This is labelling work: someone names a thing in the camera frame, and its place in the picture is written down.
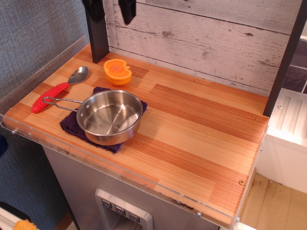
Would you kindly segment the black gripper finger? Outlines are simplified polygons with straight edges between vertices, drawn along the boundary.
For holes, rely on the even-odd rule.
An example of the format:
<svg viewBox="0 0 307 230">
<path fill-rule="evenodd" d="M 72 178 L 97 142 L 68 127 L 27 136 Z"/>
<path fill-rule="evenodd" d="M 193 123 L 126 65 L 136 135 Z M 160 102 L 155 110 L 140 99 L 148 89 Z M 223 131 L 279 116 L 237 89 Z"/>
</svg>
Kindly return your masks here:
<svg viewBox="0 0 307 230">
<path fill-rule="evenodd" d="M 136 16 L 136 0 L 119 0 L 118 1 L 124 23 L 130 24 Z"/>
<path fill-rule="evenodd" d="M 101 0 L 82 0 L 82 3 L 95 22 L 104 18 L 103 3 Z"/>
</svg>

